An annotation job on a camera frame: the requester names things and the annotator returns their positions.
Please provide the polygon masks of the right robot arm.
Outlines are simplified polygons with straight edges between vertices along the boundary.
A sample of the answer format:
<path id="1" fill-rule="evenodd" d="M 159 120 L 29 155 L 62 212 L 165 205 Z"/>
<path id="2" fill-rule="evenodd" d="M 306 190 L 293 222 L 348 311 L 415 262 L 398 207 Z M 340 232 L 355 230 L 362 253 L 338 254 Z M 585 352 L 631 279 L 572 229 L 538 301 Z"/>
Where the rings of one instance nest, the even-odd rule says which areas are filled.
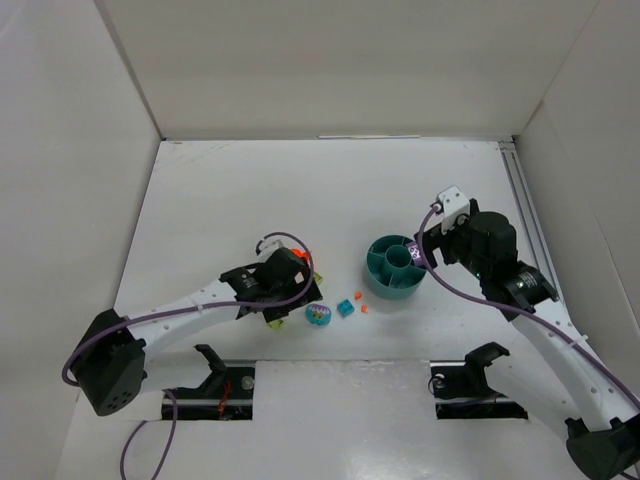
<path id="1" fill-rule="evenodd" d="M 454 202 L 458 208 L 456 211 L 449 208 L 450 202 L 448 197 L 438 197 L 417 232 L 417 248 L 432 278 L 464 300 L 511 315 L 511 324 L 528 339 L 554 371 L 588 427 L 607 428 L 614 418 L 629 420 L 638 415 L 639 397 L 595 356 L 583 337 L 562 324 L 552 324 L 535 314 L 537 304 L 558 300 L 557 291 L 540 271 L 530 269 L 519 279 L 523 285 L 516 289 L 516 295 L 505 291 L 500 294 L 498 301 L 464 293 L 435 272 L 428 259 L 431 252 L 423 248 L 428 221 L 434 215 L 441 215 L 443 219 L 436 230 L 446 236 L 454 232 L 458 218 L 471 211 L 471 202 L 467 198 Z"/>

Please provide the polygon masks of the teal frog lotus lego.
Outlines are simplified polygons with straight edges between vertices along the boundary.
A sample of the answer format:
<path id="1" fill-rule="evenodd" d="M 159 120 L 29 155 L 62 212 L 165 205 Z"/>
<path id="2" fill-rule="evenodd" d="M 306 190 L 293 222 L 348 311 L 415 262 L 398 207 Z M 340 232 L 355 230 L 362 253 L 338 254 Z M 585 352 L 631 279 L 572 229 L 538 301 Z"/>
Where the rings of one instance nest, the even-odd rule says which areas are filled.
<path id="1" fill-rule="evenodd" d="M 309 304 L 305 309 L 305 318 L 311 325 L 324 327 L 330 324 L 332 311 L 321 304 Z"/>

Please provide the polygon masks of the teal square lego brick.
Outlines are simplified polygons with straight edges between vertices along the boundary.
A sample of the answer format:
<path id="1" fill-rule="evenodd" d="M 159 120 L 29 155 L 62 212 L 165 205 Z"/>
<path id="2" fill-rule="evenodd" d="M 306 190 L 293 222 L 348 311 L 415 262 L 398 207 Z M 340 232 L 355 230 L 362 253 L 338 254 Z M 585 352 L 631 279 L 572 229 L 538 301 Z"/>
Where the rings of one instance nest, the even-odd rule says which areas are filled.
<path id="1" fill-rule="evenodd" d="M 355 307 L 350 300 L 345 299 L 337 304 L 337 310 L 340 316 L 345 318 L 355 312 Z"/>

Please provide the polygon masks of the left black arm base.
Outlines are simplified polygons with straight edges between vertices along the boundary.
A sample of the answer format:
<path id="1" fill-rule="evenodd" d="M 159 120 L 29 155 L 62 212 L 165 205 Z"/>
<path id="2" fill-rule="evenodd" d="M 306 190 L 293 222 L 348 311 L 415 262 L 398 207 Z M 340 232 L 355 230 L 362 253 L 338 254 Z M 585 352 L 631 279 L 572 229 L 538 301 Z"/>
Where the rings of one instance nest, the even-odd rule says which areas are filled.
<path id="1" fill-rule="evenodd" d="M 98 314 L 62 371 L 63 381 L 79 387 L 98 416 L 112 415 L 138 395 L 146 378 L 145 346 L 115 310 Z"/>

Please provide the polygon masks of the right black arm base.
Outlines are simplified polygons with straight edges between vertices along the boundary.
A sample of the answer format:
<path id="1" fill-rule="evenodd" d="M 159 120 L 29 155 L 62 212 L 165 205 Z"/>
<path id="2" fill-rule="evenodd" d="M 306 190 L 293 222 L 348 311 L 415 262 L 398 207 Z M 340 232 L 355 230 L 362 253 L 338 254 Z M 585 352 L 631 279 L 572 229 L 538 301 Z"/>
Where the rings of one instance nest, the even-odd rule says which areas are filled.
<path id="1" fill-rule="evenodd" d="M 639 415 L 625 422 L 614 418 L 609 429 L 599 431 L 590 431 L 582 419 L 565 424 L 568 454 L 588 479 L 613 479 L 639 462 Z"/>

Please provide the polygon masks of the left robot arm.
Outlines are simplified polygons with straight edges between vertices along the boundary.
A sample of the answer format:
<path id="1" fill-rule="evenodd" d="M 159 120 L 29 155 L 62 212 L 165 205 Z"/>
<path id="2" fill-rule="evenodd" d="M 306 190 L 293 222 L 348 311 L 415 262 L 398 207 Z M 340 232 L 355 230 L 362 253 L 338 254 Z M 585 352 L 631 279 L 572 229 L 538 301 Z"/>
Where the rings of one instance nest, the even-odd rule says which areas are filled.
<path id="1" fill-rule="evenodd" d="M 224 272 L 190 295 L 129 317 L 127 330 L 152 356 L 215 325 L 253 314 L 270 324 L 321 299 L 309 260 L 280 247 L 257 263 Z"/>

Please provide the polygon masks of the purple curved lego brick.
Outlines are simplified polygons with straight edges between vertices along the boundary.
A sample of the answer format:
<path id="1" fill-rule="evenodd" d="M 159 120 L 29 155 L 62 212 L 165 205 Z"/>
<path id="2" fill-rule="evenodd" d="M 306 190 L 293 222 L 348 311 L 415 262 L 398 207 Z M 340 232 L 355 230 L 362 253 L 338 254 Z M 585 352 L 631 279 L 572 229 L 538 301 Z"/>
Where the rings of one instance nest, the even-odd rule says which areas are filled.
<path id="1" fill-rule="evenodd" d="M 415 241 L 409 242 L 407 245 L 407 250 L 411 256 L 412 262 L 417 267 L 423 267 L 425 265 L 424 259 L 420 253 L 420 249 L 418 244 Z"/>

